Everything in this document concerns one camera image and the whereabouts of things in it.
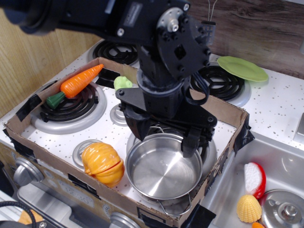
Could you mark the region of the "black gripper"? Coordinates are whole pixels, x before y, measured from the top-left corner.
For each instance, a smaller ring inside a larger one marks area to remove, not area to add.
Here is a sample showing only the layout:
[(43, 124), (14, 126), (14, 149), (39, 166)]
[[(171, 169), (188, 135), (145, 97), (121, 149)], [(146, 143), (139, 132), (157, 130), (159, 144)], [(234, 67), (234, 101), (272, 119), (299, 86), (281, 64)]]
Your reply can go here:
[(193, 99), (190, 83), (183, 82), (171, 89), (143, 86), (122, 88), (115, 92), (120, 108), (134, 136), (143, 141), (153, 123), (162, 123), (184, 132), (181, 149), (184, 158), (192, 157), (202, 140), (211, 141), (217, 119), (202, 105), (209, 98), (205, 83), (204, 96)]

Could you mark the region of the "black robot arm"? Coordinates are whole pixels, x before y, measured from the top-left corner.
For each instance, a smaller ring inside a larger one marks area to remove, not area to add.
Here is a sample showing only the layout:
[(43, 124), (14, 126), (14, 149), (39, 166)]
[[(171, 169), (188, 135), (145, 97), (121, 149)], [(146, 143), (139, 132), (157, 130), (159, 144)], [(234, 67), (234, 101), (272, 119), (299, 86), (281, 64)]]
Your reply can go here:
[(192, 79), (209, 95), (199, 71), (210, 65), (211, 51), (203, 25), (188, 14), (188, 1), (3, 0), (0, 6), (27, 34), (66, 29), (135, 46), (138, 87), (116, 92), (133, 134), (143, 140), (155, 122), (179, 128), (186, 158), (211, 140), (217, 120), (202, 108), (206, 98), (190, 95)]

